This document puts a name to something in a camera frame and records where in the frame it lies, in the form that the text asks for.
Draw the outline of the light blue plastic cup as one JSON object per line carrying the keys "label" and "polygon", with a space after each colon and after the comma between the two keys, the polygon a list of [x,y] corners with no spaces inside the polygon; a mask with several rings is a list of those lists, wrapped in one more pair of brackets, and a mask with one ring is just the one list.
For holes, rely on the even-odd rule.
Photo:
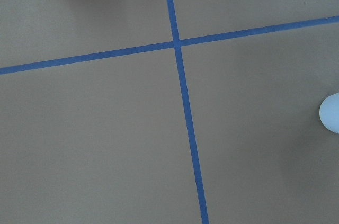
{"label": "light blue plastic cup", "polygon": [[319,108],[319,118],[326,129],[338,133],[338,93],[323,100]]}

